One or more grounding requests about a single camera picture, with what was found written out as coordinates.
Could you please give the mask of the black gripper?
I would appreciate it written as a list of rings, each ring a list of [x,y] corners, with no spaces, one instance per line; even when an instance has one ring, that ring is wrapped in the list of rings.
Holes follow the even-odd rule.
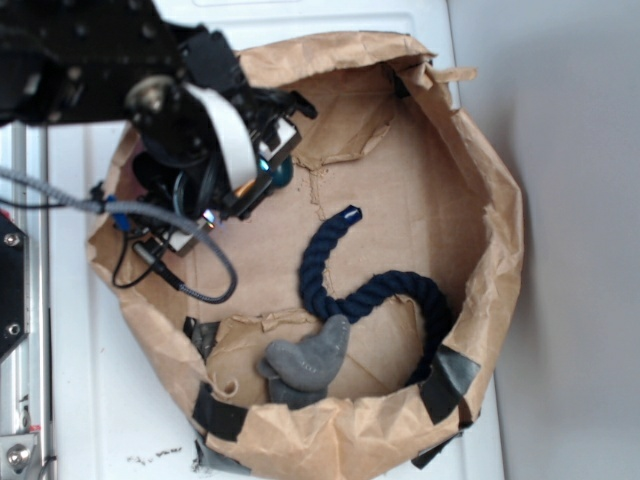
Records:
[[[219,31],[167,24],[174,74],[131,86],[124,100],[144,152],[134,162],[150,197],[196,219],[207,209],[246,220],[271,194],[271,165],[297,134],[290,118],[315,106],[298,91],[254,87]]]

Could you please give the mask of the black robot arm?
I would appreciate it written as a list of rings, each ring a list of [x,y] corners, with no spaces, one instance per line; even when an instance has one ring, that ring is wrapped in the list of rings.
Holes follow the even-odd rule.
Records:
[[[128,121],[145,200],[180,216],[246,219],[286,186],[295,114],[317,111],[252,85],[222,33],[168,22],[151,1],[1,5],[2,122]]]

